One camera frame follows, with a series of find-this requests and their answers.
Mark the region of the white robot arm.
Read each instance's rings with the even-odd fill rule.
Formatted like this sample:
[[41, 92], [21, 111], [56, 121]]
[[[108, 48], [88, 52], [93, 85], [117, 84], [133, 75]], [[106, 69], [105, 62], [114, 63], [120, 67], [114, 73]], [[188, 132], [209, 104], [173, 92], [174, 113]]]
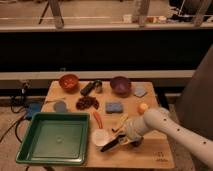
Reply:
[[115, 138], [101, 148], [101, 152], [117, 145], [139, 141], [153, 130], [170, 136], [213, 169], [213, 141], [175, 123], [170, 118], [169, 111], [161, 107], [149, 108], [143, 115], [128, 119]]

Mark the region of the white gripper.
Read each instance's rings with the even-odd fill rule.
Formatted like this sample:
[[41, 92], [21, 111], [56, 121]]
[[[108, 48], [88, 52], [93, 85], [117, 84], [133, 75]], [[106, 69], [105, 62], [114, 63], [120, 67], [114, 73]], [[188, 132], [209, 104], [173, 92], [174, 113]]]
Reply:
[[145, 130], [146, 127], [142, 117], [128, 119], [118, 131], [118, 136], [105, 144], [100, 151], [105, 152], [118, 144], [131, 144], [138, 147], [143, 141]]

